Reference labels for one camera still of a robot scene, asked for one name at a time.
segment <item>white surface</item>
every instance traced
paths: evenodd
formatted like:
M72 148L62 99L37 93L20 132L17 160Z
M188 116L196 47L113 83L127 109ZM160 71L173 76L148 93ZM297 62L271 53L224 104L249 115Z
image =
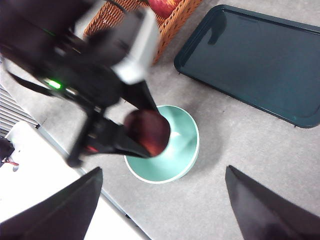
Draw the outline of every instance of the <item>white surface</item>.
M0 222L44 201L80 177L28 123L18 122L7 138L15 147L12 159L19 163L19 169L13 172L8 163L0 168ZM100 197L85 239L143 238Z
M146 78L158 46L160 33L156 14L150 8L146 8L145 12L144 21L128 56L112 67L115 74L129 85Z

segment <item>apple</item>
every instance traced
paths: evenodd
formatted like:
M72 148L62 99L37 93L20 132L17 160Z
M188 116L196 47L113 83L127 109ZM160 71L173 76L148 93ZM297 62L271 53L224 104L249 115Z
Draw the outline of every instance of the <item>apple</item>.
M148 0L151 9L160 17L167 19L181 0Z
M170 137L170 124L154 110L134 110L123 123L127 135L142 145L152 157L165 150Z

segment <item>plastic tray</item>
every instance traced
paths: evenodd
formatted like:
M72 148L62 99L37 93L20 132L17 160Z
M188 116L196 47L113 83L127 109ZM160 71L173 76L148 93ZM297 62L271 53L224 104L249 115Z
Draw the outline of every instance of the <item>plastic tray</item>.
M218 5L174 65L301 128L320 123L320 27Z

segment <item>wicker basket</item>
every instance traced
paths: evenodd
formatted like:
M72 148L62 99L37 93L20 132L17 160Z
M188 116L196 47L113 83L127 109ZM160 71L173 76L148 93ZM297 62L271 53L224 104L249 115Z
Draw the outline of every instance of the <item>wicker basket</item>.
M167 19L157 16L160 40L154 63L158 61L171 39L176 35L201 1L202 0L182 0ZM123 6L127 11L148 6L147 3L140 0L116 0L116 2ZM85 28L84 36L90 36L97 31L111 28L119 23L122 18L122 11L113 4L106 2Z

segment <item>teal bowl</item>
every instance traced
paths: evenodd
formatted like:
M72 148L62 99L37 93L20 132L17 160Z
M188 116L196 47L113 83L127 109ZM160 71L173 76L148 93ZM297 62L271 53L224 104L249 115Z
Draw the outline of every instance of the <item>teal bowl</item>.
M150 184L164 184L181 178L193 167L199 152L199 131L192 116L177 106L162 105L158 110L171 128L165 150L150 158L124 156L131 173Z

